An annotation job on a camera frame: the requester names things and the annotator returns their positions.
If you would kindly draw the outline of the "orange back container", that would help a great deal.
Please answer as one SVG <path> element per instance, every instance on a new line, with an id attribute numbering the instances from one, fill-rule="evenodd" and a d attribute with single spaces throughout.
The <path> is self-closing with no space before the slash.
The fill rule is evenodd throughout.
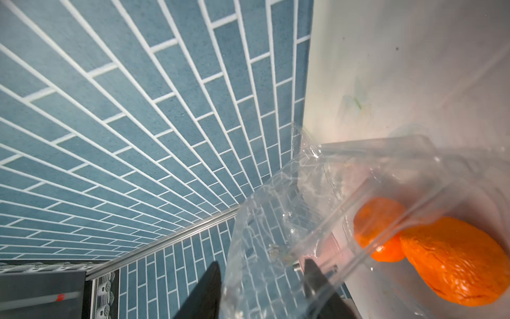
<path id="1" fill-rule="evenodd" d="M 465 307 L 494 303 L 509 287 L 509 258 L 486 232 L 452 217 L 405 229 L 402 251 L 439 297 Z"/>
<path id="2" fill-rule="evenodd" d="M 389 198 L 373 198 L 358 210 L 353 220 L 354 238 L 361 248 L 367 248 L 383 231 L 396 221 L 406 208 Z M 382 263 L 398 263 L 405 259 L 400 235 L 397 233 L 381 243 L 371 258 Z"/>

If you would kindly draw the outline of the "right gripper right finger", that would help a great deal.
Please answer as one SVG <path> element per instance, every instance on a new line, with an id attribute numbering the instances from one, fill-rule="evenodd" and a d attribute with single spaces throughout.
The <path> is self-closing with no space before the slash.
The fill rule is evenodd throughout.
<path id="1" fill-rule="evenodd" d="M 304 292 L 306 318 L 356 318 L 313 259 L 304 262 Z"/>

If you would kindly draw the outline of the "clear clamshell container back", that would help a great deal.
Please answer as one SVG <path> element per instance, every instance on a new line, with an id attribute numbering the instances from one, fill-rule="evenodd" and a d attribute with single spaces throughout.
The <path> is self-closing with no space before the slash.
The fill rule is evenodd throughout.
<path id="1" fill-rule="evenodd" d="M 508 318 L 509 290 L 484 306 L 440 297 L 408 261 L 374 254 L 444 217 L 509 251 L 509 151 L 438 148 L 421 135 L 316 144 L 286 133 L 292 158 L 239 208 L 222 318 Z"/>

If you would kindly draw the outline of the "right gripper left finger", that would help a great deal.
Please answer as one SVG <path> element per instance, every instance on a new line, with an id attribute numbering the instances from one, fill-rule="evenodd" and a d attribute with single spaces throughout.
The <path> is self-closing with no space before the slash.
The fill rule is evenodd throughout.
<path id="1" fill-rule="evenodd" d="M 213 261 L 180 307 L 174 319 L 218 319 L 221 300 L 220 265 Z"/>

